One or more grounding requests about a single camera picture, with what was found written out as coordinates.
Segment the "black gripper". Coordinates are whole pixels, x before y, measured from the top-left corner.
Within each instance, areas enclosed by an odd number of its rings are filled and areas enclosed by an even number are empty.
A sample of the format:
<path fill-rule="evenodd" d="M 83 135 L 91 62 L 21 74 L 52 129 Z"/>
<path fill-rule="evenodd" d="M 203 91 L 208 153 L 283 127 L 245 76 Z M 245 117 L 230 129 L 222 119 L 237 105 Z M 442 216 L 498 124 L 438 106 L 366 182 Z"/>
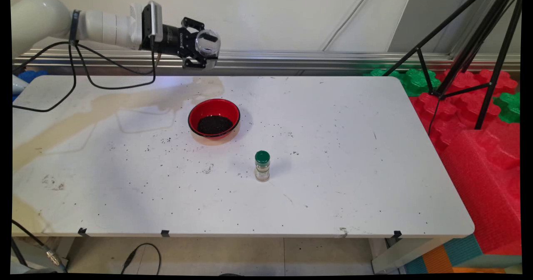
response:
<path fill-rule="evenodd" d="M 202 22 L 184 17 L 181 27 L 164 24 L 162 26 L 162 54 L 182 58 L 183 69 L 205 69 L 207 60 L 197 57 L 195 39 L 198 32 L 205 29 Z"/>

